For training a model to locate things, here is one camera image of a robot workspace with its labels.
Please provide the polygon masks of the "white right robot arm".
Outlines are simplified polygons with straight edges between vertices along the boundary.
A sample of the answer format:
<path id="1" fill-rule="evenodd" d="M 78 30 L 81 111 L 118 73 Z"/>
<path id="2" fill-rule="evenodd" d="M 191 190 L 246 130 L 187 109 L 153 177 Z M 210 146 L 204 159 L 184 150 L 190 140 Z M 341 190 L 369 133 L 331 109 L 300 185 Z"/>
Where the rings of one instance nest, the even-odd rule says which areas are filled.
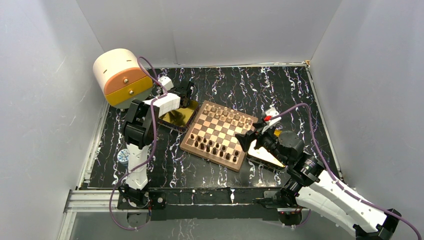
<path id="1" fill-rule="evenodd" d="M 322 161 L 305 151 L 304 141 L 292 131 L 276 136 L 272 129 L 249 130 L 237 133 L 242 150 L 250 146 L 264 148 L 287 167 L 290 178 L 279 193 L 272 197 L 274 203 L 288 207 L 306 207 L 354 235 L 357 240 L 389 240 L 399 220 L 388 213 L 373 209 L 357 193 L 348 194 L 348 187 L 333 180 Z"/>

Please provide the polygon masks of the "round cream drawer cabinet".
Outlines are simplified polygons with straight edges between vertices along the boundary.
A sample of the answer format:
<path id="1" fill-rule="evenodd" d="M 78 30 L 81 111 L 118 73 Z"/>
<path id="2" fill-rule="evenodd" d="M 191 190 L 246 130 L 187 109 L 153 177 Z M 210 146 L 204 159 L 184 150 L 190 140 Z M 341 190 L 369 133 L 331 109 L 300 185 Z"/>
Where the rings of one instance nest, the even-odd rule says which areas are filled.
<path id="1" fill-rule="evenodd" d="M 116 48 L 101 54 L 92 70 L 106 101 L 116 109 L 128 109 L 133 100 L 144 101 L 152 92 L 152 79 L 128 49 Z"/>

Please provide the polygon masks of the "small white blue bottle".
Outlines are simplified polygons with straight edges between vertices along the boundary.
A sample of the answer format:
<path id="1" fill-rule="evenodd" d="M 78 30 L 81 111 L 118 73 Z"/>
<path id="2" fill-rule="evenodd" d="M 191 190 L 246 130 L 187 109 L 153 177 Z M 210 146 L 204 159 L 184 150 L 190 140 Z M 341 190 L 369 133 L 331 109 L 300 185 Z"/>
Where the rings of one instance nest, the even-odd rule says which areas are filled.
<path id="1" fill-rule="evenodd" d="M 126 149 L 126 148 L 125 149 L 121 149 L 118 152 L 116 158 L 117 158 L 117 161 L 119 163 L 121 163 L 124 166 L 127 166 L 128 163 L 129 163 L 129 158 L 130 158 L 130 152 L 129 152 L 129 150 Z"/>

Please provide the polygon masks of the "wooden chess board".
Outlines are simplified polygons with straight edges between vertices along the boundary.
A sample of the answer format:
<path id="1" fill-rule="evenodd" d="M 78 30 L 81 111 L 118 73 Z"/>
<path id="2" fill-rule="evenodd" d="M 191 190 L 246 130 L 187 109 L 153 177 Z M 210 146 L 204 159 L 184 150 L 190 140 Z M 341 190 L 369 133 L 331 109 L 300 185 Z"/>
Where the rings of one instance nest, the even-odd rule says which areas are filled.
<path id="1" fill-rule="evenodd" d="M 253 123 L 257 121 L 257 117 L 217 103 L 204 101 L 184 139 L 181 141 L 180 148 L 192 155 L 239 172 L 246 153 L 242 150 L 235 134 L 244 134 L 249 130 L 254 130 Z M 197 136 L 201 137 L 201 141 L 198 141 L 198 147 L 195 147 Z M 204 138 L 207 138 L 207 143 L 203 143 Z M 213 145 L 210 146 L 210 152 L 206 152 L 206 147 L 209 145 L 210 140 Z M 201 143 L 204 144 L 204 149 L 200 149 Z M 223 156 L 220 157 L 222 146 L 226 146 L 226 150 L 223 151 Z M 213 148 L 216 148 L 216 154 L 212 153 Z M 239 151 L 239 155 L 236 156 L 237 161 L 233 162 L 235 151 Z M 227 153 L 230 154 L 229 160 L 225 158 Z"/>

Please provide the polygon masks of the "gold tin lid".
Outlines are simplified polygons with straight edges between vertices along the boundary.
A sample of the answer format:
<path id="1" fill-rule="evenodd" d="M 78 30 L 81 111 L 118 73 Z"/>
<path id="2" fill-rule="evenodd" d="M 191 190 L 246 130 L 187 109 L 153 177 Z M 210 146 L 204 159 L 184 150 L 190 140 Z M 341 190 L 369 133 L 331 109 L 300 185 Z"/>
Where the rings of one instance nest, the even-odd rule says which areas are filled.
<path id="1" fill-rule="evenodd" d="M 269 153 L 263 146 L 258 149 L 255 149 L 257 140 L 260 139 L 258 135 L 255 140 L 253 140 L 249 146 L 248 151 L 246 152 L 246 158 L 258 165 L 263 165 L 265 168 L 283 171 L 286 168 L 286 165 L 282 164 L 277 160 L 271 153 Z"/>

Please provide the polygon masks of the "gold tin box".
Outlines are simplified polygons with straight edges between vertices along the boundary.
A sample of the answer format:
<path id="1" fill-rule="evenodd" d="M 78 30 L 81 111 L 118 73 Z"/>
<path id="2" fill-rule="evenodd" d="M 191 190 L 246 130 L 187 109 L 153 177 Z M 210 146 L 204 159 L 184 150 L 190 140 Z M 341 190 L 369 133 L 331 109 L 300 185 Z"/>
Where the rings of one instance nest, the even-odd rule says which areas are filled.
<path id="1" fill-rule="evenodd" d="M 188 107 L 178 108 L 167 112 L 158 119 L 158 123 L 162 126 L 185 134 L 191 124 L 194 122 L 199 111 L 199 103 L 191 100 Z"/>

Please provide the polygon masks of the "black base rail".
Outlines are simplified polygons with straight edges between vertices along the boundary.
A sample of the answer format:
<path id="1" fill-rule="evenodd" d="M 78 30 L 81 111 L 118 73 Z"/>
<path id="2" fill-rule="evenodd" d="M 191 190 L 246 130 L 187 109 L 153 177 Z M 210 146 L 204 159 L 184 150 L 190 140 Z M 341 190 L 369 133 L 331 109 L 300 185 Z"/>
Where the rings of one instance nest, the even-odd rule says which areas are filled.
<path id="1" fill-rule="evenodd" d="M 117 208 L 149 213 L 153 221 L 259 219 L 297 225 L 309 215 L 307 207 L 287 203 L 279 187 L 123 190 L 118 194 Z"/>

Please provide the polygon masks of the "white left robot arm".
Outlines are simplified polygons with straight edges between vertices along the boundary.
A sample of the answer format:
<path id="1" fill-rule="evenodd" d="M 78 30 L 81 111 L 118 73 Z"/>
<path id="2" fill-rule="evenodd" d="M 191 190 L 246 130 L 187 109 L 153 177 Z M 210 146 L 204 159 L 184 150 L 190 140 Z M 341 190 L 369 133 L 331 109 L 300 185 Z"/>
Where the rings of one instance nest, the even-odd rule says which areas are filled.
<path id="1" fill-rule="evenodd" d="M 159 117 L 171 111 L 187 108 L 190 104 L 195 84 L 182 81 L 177 87 L 163 77 L 163 94 L 148 100 L 133 100 L 125 117 L 123 136 L 128 150 L 128 172 L 125 186 L 134 189 L 130 202 L 137 208 L 149 203 L 149 194 L 143 189 L 148 184 L 147 164 L 157 148 L 157 125 Z"/>

